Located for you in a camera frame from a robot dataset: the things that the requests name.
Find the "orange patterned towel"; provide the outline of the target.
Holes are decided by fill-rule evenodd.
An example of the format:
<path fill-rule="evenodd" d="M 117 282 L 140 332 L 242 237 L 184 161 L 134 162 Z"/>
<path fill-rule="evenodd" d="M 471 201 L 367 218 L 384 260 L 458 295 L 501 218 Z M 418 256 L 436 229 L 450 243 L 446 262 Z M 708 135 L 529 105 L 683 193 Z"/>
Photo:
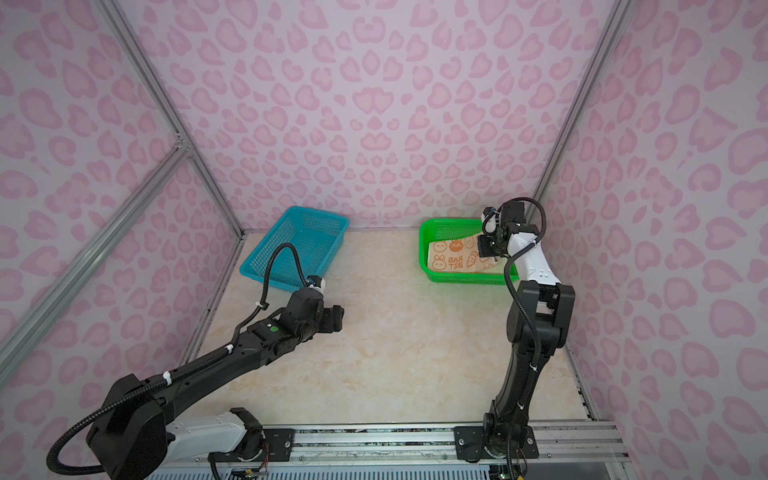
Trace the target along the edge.
<path fill-rule="evenodd" d="M 452 240 L 434 241 L 429 244 L 427 269 L 437 273 L 479 274 L 493 271 L 499 258 L 480 258 L 477 237 L 479 234 Z"/>

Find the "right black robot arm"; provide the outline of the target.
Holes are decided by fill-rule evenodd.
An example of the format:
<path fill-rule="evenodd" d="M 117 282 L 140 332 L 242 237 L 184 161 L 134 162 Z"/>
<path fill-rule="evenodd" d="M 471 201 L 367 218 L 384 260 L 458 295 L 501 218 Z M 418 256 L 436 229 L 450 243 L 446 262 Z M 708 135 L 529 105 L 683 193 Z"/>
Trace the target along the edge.
<path fill-rule="evenodd" d="M 540 374 L 567 339 L 575 303 L 572 286 L 555 275 L 542 248 L 547 232 L 543 206 L 516 197 L 482 213 L 478 255 L 504 259 L 512 304 L 506 335 L 511 358 L 498 395 L 484 416 L 483 448 L 493 457 L 520 457 L 533 442 L 529 410 Z"/>

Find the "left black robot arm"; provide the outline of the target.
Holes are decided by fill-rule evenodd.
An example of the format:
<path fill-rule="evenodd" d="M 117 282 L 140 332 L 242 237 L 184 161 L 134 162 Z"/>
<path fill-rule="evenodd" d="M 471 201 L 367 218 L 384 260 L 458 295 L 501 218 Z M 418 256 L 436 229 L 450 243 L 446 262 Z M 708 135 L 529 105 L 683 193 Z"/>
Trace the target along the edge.
<path fill-rule="evenodd" d="M 225 346 L 192 362 L 140 380 L 129 374 L 113 384 L 86 442 L 112 479 L 144 479 L 182 453 L 262 458 L 268 447 L 261 423 L 232 407 L 201 426 L 184 429 L 178 417 L 238 377 L 293 352 L 317 334 L 342 329 L 344 309 L 327 306 L 316 288 L 294 292 L 288 304 L 259 320 Z"/>

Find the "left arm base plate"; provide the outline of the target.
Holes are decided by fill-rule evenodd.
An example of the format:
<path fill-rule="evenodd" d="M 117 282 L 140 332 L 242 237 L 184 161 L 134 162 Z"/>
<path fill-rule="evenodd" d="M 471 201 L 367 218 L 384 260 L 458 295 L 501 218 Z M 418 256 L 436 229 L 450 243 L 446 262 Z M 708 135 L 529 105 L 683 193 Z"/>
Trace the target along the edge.
<path fill-rule="evenodd" d="M 290 428 L 247 430 L 241 441 L 229 452 L 213 452 L 215 462 L 287 462 L 293 449 L 296 431 Z"/>

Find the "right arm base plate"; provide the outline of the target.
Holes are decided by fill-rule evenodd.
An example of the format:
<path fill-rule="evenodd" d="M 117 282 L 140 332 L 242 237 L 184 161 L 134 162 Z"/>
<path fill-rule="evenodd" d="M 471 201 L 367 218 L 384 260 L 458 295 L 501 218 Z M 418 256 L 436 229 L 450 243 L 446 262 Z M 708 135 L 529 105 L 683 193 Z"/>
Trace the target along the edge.
<path fill-rule="evenodd" d="M 507 456 L 507 436 L 486 433 L 480 425 L 456 426 L 452 429 L 455 453 L 459 460 L 478 463 L 481 460 L 499 459 Z M 513 460 L 538 459 L 540 452 L 534 430 L 526 426 L 512 441 L 510 449 Z"/>

